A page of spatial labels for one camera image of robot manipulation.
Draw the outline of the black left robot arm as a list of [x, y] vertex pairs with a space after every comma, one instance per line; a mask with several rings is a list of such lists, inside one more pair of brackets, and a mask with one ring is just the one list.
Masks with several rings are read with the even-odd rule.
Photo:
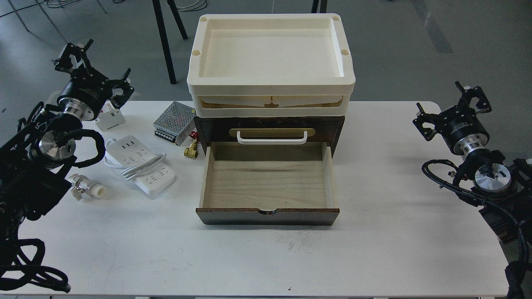
[[67, 43], [54, 67], [70, 75], [57, 104], [39, 102], [28, 118], [19, 119], [17, 134], [1, 147], [1, 290], [34, 284], [68, 293], [68, 276], [42, 265], [43, 241], [18, 236], [23, 220], [37, 220], [55, 207], [70, 189], [71, 168], [85, 168], [104, 158], [104, 138], [84, 129], [97, 118], [106, 101], [121, 108], [133, 95], [131, 69], [109, 79], [91, 66], [87, 51], [93, 40]]

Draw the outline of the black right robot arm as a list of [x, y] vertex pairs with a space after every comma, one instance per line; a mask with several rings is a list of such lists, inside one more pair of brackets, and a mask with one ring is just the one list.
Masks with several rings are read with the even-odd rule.
[[481, 87], [463, 87], [458, 104], [439, 114], [429, 114], [421, 104], [413, 120], [425, 140], [440, 134], [454, 155], [464, 157], [461, 165], [450, 160], [432, 159], [421, 170], [440, 188], [453, 191], [471, 206], [482, 206], [480, 214], [504, 244], [518, 242], [519, 257], [505, 269], [509, 284], [508, 299], [525, 297], [521, 284], [531, 270], [532, 169], [530, 159], [515, 159], [504, 165], [501, 151], [486, 148], [490, 135], [477, 116], [492, 110]]

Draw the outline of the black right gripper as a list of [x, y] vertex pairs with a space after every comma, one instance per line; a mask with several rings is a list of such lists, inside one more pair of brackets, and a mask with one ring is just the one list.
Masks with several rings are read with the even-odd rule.
[[[477, 148], [483, 148], [490, 140], [490, 135], [482, 126], [476, 114], [490, 113], [492, 108], [480, 86], [464, 87], [459, 81], [455, 85], [461, 92], [456, 108], [449, 108], [440, 114], [426, 113], [419, 102], [418, 113], [413, 124], [426, 141], [431, 141], [436, 134], [441, 134], [449, 150], [455, 155], [467, 156]], [[471, 101], [478, 101], [472, 108]]]

